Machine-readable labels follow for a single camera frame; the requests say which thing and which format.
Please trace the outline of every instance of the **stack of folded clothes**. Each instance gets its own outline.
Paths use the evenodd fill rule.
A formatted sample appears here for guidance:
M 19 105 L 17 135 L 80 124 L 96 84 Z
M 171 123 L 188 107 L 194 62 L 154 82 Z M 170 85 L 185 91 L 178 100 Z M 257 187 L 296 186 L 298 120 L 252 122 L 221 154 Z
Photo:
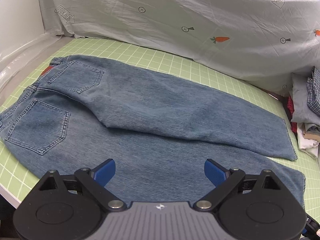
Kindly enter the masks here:
M 313 158 L 318 157 L 320 142 L 320 71 L 312 70 L 312 78 L 292 74 L 292 131 L 297 133 L 299 149 Z

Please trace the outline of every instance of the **jeans back pocket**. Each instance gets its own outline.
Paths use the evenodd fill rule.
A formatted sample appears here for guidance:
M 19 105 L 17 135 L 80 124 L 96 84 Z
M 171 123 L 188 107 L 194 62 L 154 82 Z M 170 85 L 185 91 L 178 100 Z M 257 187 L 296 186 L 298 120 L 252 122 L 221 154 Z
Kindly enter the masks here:
M 69 116 L 35 99 L 13 122 L 5 140 L 43 155 L 66 137 Z
M 78 94 L 99 85 L 103 70 L 78 61 L 69 62 L 55 74 L 47 83 L 65 87 Z

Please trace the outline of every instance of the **white wall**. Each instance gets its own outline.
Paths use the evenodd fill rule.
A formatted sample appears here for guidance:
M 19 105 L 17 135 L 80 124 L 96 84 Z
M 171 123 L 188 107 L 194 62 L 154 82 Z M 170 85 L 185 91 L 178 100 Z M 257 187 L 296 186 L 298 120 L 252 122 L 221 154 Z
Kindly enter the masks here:
M 43 33 L 39 0 L 0 0 L 0 61 Z

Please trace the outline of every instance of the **printed fabric backdrop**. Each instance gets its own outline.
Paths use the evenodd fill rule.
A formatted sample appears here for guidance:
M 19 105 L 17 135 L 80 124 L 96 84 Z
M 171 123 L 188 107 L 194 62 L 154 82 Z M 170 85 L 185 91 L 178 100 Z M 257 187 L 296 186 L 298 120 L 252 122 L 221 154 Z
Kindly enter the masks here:
M 40 0 L 46 32 L 188 57 L 285 94 L 320 66 L 320 0 Z

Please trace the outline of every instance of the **white star logo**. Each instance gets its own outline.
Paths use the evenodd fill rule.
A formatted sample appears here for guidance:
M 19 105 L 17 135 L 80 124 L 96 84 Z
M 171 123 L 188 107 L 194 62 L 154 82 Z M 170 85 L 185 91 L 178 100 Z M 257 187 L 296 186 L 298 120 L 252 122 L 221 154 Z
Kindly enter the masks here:
M 157 206 L 155 206 L 157 209 L 162 210 L 164 209 L 166 206 L 162 205 L 161 203 Z

